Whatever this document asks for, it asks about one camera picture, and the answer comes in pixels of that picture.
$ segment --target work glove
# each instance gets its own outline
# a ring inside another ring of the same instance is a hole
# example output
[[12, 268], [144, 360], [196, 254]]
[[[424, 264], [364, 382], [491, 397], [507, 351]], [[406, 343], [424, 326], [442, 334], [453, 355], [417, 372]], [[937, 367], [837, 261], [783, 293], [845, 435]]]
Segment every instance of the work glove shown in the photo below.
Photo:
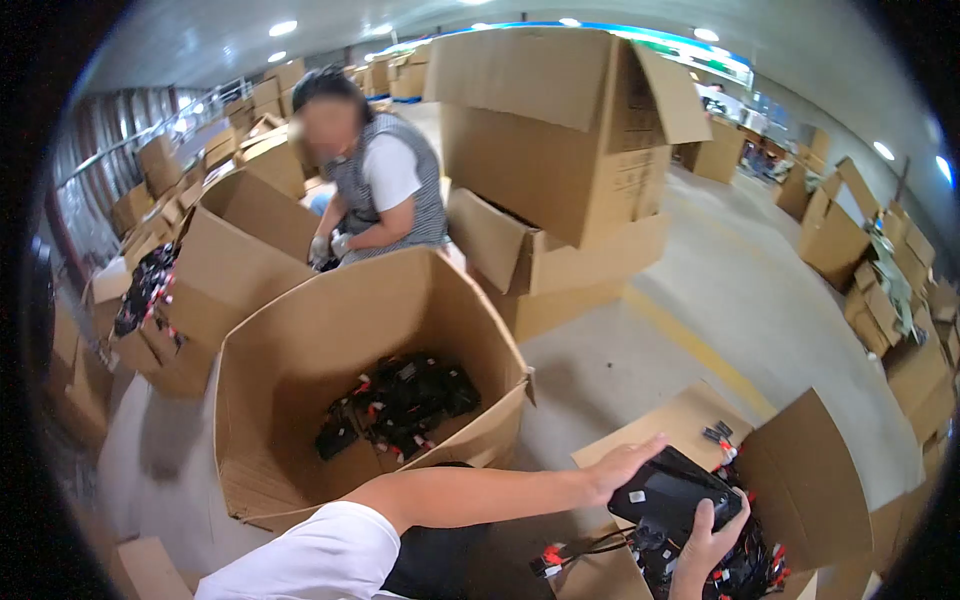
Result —
[[330, 248], [333, 250], [333, 254], [337, 258], [343, 260], [344, 254], [349, 252], [347, 250], [347, 241], [349, 241], [351, 237], [353, 237], [353, 235], [350, 233], [340, 233], [335, 238], [333, 238], [333, 242], [330, 244]]
[[315, 235], [310, 242], [310, 254], [307, 262], [310, 266], [322, 267], [330, 259], [330, 238], [326, 235]]

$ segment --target person's right hand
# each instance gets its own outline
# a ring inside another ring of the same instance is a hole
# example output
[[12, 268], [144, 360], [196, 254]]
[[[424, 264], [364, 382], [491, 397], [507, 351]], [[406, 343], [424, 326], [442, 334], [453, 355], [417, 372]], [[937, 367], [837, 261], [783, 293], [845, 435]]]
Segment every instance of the person's right hand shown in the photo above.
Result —
[[750, 516], [750, 502], [739, 488], [733, 488], [742, 498], [740, 512], [724, 525], [723, 529], [713, 533], [713, 503], [704, 498], [697, 505], [693, 518], [693, 531], [677, 560], [670, 586], [670, 600], [700, 600], [704, 581], [724, 556], [736, 544]]
[[326, 235], [315, 235], [310, 242], [310, 254], [307, 262], [311, 266], [322, 267], [330, 259], [330, 238]]

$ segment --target person's left hand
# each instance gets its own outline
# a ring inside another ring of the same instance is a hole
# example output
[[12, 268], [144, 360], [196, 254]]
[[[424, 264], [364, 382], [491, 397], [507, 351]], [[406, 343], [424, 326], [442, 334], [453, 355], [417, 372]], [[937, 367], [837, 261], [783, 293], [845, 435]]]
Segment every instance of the person's left hand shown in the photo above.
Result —
[[619, 445], [598, 463], [585, 468], [596, 494], [592, 504], [607, 504], [613, 492], [630, 481], [643, 463], [660, 454], [666, 443], [666, 434], [659, 433], [643, 444]]
[[330, 242], [330, 249], [333, 250], [337, 258], [343, 260], [344, 254], [349, 250], [349, 248], [347, 248], [347, 242], [351, 237], [353, 237], [353, 235], [350, 233], [340, 233]]

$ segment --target white sleeve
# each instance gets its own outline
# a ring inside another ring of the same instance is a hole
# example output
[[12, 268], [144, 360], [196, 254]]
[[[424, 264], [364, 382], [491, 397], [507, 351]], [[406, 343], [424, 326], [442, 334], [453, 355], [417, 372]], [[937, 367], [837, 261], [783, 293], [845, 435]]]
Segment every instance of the white sleeve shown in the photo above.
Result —
[[363, 179], [370, 185], [377, 212], [390, 210], [422, 186], [414, 151], [388, 133], [378, 135], [367, 146]]
[[400, 538], [383, 515], [338, 501], [204, 577], [195, 600], [371, 600], [394, 568]]

